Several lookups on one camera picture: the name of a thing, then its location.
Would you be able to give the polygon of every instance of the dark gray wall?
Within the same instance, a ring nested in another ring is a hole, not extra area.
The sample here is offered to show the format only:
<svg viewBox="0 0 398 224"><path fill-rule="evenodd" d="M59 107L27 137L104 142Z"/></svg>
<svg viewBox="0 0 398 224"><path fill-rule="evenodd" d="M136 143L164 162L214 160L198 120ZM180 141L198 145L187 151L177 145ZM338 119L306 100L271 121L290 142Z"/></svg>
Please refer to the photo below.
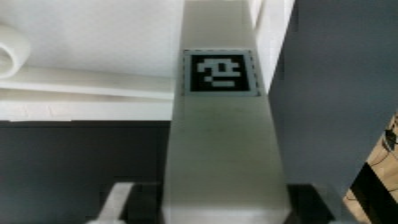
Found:
<svg viewBox="0 0 398 224"><path fill-rule="evenodd" d="M289 181L353 183L398 105L398 1L299 0L271 89Z"/></svg>
<svg viewBox="0 0 398 224"><path fill-rule="evenodd" d="M0 122L0 223L86 223L118 181L162 182L168 139L170 122Z"/></svg>

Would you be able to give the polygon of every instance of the white curved object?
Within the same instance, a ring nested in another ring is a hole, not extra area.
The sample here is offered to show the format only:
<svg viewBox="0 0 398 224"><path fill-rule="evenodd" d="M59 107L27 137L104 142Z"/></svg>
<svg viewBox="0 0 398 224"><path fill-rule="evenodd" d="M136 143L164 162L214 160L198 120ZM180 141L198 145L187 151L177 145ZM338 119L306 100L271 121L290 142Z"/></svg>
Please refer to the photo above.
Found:
<svg viewBox="0 0 398 224"><path fill-rule="evenodd" d="M29 55L29 39L11 27L0 25L0 78L19 73Z"/></svg>

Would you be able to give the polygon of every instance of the white surface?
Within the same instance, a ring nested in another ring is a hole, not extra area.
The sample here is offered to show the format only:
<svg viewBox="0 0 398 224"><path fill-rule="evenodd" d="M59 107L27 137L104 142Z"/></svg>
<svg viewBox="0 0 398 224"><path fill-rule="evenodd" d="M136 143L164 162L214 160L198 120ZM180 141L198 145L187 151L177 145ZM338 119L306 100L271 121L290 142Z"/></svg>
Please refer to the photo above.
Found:
<svg viewBox="0 0 398 224"><path fill-rule="evenodd" d="M132 188L134 183L116 183L106 201L104 210L98 215L98 220L118 220L122 218Z"/></svg>
<svg viewBox="0 0 398 224"><path fill-rule="evenodd" d="M266 0L262 5L257 40L267 92L271 91L294 3L296 0Z"/></svg>
<svg viewBox="0 0 398 224"><path fill-rule="evenodd" d="M27 36L27 65L171 77L184 0L3 0L0 23Z"/></svg>
<svg viewBox="0 0 398 224"><path fill-rule="evenodd" d="M187 3L182 44L182 50L221 46L250 49L257 61L250 8L242 1ZM166 223L282 224L290 200L264 85L260 97L184 96L182 75L180 71Z"/></svg>
<svg viewBox="0 0 398 224"><path fill-rule="evenodd" d="M0 120L171 120L173 101L0 89Z"/></svg>
<svg viewBox="0 0 398 224"><path fill-rule="evenodd" d="M0 80L0 88L154 99L175 98L175 79L67 69L26 67Z"/></svg>
<svg viewBox="0 0 398 224"><path fill-rule="evenodd" d="M0 78L8 78L17 74L29 54L29 39L13 28L0 25Z"/></svg>

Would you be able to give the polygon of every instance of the gray vertical beam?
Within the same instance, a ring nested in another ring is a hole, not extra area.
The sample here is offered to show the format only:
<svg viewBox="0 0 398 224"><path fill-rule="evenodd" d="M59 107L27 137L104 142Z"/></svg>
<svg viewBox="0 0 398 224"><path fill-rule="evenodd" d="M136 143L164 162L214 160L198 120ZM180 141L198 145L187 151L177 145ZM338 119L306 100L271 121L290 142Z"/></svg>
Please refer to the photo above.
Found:
<svg viewBox="0 0 398 224"><path fill-rule="evenodd" d="M239 96L237 92L221 91L223 94L212 95L186 89L191 83L186 83L184 71L203 70L196 67L187 70L191 54L209 50L250 52L260 94ZM180 68L166 168L166 223L282 224L290 202L248 1L187 1Z"/></svg>

